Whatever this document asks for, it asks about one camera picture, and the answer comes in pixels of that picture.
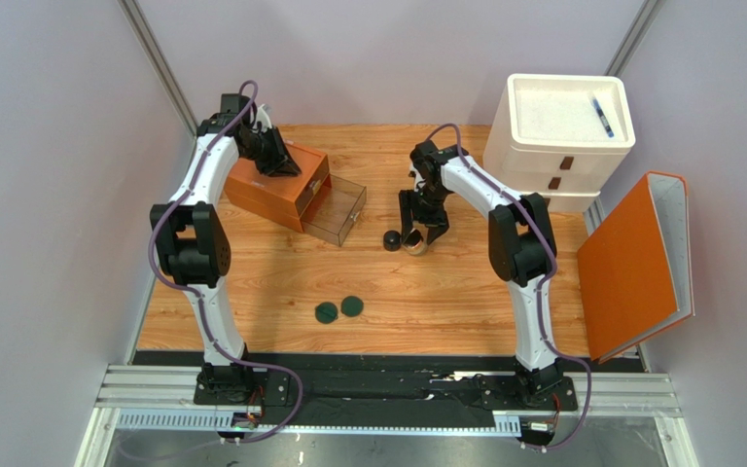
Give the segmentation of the gold lid cream jar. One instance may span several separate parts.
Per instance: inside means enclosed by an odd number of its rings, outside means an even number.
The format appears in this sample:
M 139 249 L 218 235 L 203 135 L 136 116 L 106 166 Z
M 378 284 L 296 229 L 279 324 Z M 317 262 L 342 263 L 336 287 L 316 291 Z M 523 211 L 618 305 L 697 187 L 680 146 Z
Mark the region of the gold lid cream jar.
M 418 229 L 412 230 L 403 242 L 403 249 L 412 256 L 424 255 L 428 245 L 422 232 Z

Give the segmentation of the orange drawer box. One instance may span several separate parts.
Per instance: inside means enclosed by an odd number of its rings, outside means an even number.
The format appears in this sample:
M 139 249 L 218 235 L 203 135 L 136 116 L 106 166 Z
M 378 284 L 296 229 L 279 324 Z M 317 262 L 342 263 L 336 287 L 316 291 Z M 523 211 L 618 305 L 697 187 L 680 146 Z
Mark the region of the orange drawer box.
M 269 177 L 239 158 L 230 171 L 224 194 L 230 203 L 276 224 L 303 233 L 304 214 L 321 187 L 330 184 L 328 155 L 320 150 L 285 141 L 286 149 L 302 173 L 293 177 Z

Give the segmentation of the black round jar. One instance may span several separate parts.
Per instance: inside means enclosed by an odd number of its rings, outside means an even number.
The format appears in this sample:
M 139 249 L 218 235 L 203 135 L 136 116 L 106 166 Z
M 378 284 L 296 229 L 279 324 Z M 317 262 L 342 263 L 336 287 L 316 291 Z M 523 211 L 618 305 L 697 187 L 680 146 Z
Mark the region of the black round jar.
M 398 231 L 387 231 L 382 237 L 382 245 L 386 251 L 396 252 L 402 248 L 402 236 Z

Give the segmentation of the clear bottom drawer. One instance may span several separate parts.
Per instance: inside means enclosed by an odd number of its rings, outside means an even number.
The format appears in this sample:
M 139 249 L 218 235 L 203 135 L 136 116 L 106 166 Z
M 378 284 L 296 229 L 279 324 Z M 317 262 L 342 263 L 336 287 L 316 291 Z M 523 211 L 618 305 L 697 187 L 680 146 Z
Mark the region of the clear bottom drawer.
M 367 188 L 329 175 L 302 215 L 303 232 L 341 247 L 367 201 Z

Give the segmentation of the green round compact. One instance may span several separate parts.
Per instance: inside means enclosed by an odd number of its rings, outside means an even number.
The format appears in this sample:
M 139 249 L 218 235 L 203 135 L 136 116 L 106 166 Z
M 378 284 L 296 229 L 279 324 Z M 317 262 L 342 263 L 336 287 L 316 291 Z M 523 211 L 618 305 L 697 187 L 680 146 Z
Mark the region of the green round compact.
M 365 308 L 364 301 L 357 296 L 347 296 L 340 303 L 340 312 L 347 317 L 359 316 Z
M 338 307 L 331 302 L 323 302 L 314 309 L 314 316 L 321 324 L 330 324 L 338 319 Z

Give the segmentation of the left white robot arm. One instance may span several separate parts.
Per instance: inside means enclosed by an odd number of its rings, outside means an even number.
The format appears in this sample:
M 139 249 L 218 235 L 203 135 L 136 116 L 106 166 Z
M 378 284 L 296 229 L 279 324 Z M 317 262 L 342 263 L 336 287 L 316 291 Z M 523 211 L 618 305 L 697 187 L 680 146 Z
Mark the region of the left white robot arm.
M 217 113 L 201 122 L 188 173 L 166 203 L 150 211 L 147 254 L 156 278 L 189 300 L 204 344 L 201 392 L 249 398 L 255 364 L 236 331 L 227 296 L 230 244 L 216 211 L 226 180 L 241 159 L 267 177 L 297 177 L 301 169 L 255 93 L 225 93 Z

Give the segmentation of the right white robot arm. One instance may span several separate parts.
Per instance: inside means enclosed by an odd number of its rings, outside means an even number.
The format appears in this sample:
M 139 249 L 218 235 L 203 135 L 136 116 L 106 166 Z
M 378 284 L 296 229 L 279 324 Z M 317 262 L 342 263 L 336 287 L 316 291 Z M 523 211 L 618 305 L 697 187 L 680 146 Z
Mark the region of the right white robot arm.
M 421 254 L 449 228 L 445 200 L 457 194 L 487 221 L 488 257 L 507 285 L 516 321 L 516 370 L 521 395 L 544 398 L 561 379 L 551 332 L 549 289 L 556 246 L 544 198 L 502 185 L 457 146 L 430 140 L 409 155 L 414 186 L 399 193 L 401 229 L 385 235 L 391 249 Z

